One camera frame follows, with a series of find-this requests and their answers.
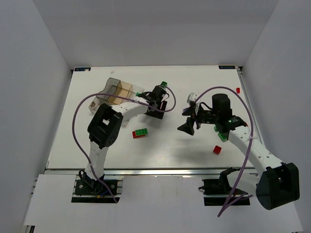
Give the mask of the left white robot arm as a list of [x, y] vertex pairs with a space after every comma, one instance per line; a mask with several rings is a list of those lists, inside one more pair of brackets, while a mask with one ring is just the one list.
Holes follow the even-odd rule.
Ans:
[[96, 95], [96, 97], [121, 99], [123, 102], [115, 105], [104, 102], [97, 108], [87, 128], [90, 139], [89, 155], [79, 143], [76, 143], [88, 161], [83, 173], [84, 178], [95, 181], [103, 179], [108, 148], [117, 140], [121, 126], [127, 125], [131, 118], [138, 115], [147, 115], [157, 119], [163, 118], [164, 113], [167, 112], [167, 102], [164, 97], [169, 95], [166, 88], [167, 83], [162, 82], [155, 86], [152, 91], [136, 93], [133, 98], [103, 92]]

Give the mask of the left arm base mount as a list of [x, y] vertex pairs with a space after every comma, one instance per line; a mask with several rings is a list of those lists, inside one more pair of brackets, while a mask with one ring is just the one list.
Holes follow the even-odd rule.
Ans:
[[83, 170], [80, 170], [74, 183], [72, 203], [118, 203], [122, 193], [122, 180], [91, 179]]

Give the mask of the red square lego brick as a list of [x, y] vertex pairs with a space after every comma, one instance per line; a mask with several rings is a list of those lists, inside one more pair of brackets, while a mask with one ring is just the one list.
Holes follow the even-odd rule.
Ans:
[[215, 154], [220, 154], [221, 153], [222, 148], [219, 146], [215, 146], [213, 149], [213, 153]]

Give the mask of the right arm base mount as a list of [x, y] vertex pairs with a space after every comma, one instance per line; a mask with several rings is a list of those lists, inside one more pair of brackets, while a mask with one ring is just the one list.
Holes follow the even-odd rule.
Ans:
[[[229, 168], [220, 173], [219, 178], [217, 179], [204, 179], [202, 180], [203, 185], [198, 188], [204, 195], [204, 205], [205, 206], [223, 206], [227, 196], [229, 195], [232, 185], [229, 184], [227, 176], [231, 175], [238, 175], [240, 168]], [[233, 195], [231, 196], [230, 201], [236, 200], [243, 191], [240, 189], [235, 189]], [[250, 200], [247, 197], [248, 194], [246, 193], [240, 200], [234, 203], [234, 206], [249, 206]]]

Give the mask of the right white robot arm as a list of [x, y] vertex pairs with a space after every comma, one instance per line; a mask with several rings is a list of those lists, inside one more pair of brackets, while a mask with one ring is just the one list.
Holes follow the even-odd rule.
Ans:
[[186, 123], [178, 130], [194, 134], [201, 124], [213, 124], [227, 141], [235, 145], [253, 165], [258, 176], [242, 175], [237, 189], [255, 196], [267, 210], [272, 210], [300, 198], [299, 170], [294, 163], [285, 163], [251, 135], [244, 120], [232, 113], [226, 94], [212, 96], [212, 108], [205, 110], [198, 96], [190, 93], [189, 107], [183, 111]]

